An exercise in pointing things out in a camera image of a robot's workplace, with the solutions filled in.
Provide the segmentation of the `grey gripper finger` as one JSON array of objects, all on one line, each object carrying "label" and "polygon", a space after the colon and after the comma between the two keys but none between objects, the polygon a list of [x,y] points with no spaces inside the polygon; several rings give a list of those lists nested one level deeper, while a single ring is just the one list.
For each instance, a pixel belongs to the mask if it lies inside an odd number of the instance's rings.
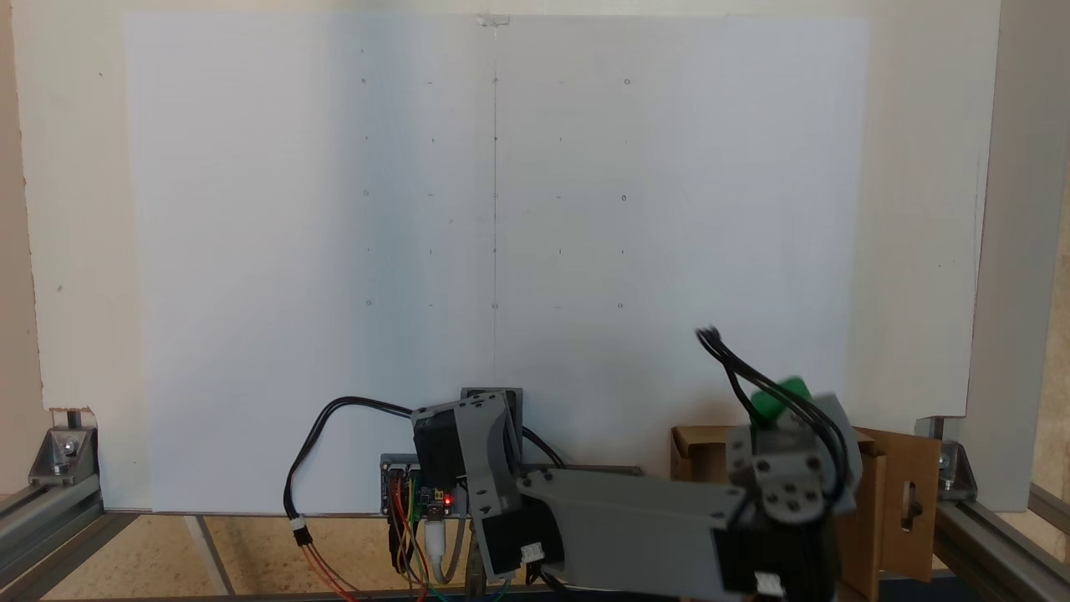
[{"label": "grey gripper finger", "polygon": [[823,462],[824,500],[834,512],[851,512],[857,507],[855,496],[863,476],[857,433],[836,393],[817,393],[813,407],[819,412],[813,425]]}]

